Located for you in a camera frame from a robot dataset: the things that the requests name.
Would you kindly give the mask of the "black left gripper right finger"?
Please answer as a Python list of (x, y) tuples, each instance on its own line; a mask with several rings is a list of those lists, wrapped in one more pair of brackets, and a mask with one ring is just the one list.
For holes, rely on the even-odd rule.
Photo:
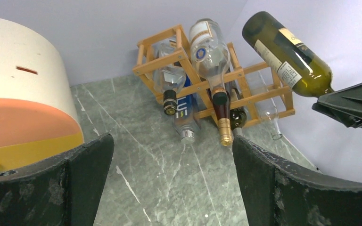
[(242, 136), (232, 151), (251, 226), (362, 226), (362, 183), (310, 170)]

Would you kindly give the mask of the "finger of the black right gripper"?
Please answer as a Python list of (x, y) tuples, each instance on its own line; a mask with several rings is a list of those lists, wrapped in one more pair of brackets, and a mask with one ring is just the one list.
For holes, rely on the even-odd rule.
[(362, 83), (320, 96), (312, 109), (348, 128), (362, 128)]

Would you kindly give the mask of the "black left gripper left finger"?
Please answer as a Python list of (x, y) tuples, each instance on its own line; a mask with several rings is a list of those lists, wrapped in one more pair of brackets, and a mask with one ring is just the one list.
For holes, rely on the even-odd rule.
[(0, 173), (0, 226), (91, 226), (114, 153), (105, 133), (42, 161)]

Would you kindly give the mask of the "large clear glass bottle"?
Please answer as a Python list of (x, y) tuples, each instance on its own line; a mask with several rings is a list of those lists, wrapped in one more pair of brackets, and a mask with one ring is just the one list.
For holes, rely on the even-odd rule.
[(218, 23), (210, 18), (197, 20), (190, 28), (189, 42), (192, 66), (208, 82), (213, 103), (227, 103), (223, 77), (230, 68), (230, 54)]

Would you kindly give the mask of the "dark green wine bottle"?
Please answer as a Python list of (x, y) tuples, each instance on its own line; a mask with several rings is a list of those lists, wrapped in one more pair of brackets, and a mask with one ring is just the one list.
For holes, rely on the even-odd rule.
[(268, 12), (250, 17), (242, 36), (298, 95), (320, 97), (334, 91), (331, 68)]

